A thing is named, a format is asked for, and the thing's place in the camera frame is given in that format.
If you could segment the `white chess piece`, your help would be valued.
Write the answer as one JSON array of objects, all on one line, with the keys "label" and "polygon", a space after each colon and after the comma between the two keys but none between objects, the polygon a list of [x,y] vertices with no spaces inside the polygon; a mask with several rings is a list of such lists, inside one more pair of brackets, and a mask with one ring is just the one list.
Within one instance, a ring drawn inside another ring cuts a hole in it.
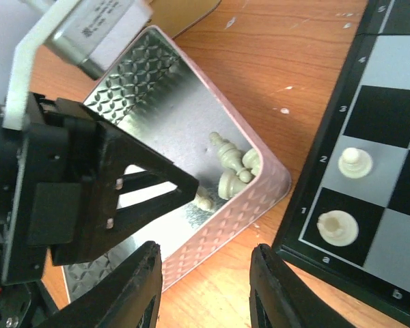
[{"label": "white chess piece", "polygon": [[371,172],[372,166],[372,157],[359,148],[344,149],[338,159],[338,169],[347,178],[363,178]]}]

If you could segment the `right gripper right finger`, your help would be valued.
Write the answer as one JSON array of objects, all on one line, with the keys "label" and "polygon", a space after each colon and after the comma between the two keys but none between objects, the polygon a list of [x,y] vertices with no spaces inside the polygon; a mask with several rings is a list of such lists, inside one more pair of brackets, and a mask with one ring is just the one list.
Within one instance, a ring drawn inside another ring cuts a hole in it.
[{"label": "right gripper right finger", "polygon": [[352,327],[319,298],[269,245],[251,254],[249,271],[252,327]]}]

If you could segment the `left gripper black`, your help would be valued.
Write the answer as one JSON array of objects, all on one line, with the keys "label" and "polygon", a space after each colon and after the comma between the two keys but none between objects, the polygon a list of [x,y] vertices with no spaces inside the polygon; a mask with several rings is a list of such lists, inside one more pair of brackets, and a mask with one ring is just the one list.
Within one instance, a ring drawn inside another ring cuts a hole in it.
[{"label": "left gripper black", "polygon": [[90,262],[194,199],[199,182],[79,102],[29,93],[1,282]]}]

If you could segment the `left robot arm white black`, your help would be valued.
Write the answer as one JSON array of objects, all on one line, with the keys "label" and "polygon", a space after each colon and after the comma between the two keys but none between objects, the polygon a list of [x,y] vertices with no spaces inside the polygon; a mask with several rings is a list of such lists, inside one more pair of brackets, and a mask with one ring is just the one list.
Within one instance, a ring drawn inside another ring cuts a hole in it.
[{"label": "left robot arm white black", "polygon": [[0,106],[0,327],[154,327],[162,292],[147,241],[59,309],[42,283],[91,262],[195,197],[199,182],[84,104],[30,94],[19,131]]}]

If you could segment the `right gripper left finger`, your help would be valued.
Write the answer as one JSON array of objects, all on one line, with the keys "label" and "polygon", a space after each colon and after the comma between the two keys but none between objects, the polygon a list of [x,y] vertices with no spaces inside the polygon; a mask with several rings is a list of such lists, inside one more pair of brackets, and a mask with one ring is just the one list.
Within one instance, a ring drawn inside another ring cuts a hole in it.
[{"label": "right gripper left finger", "polygon": [[160,246],[145,242],[114,272],[40,327],[155,327],[162,292]]}]

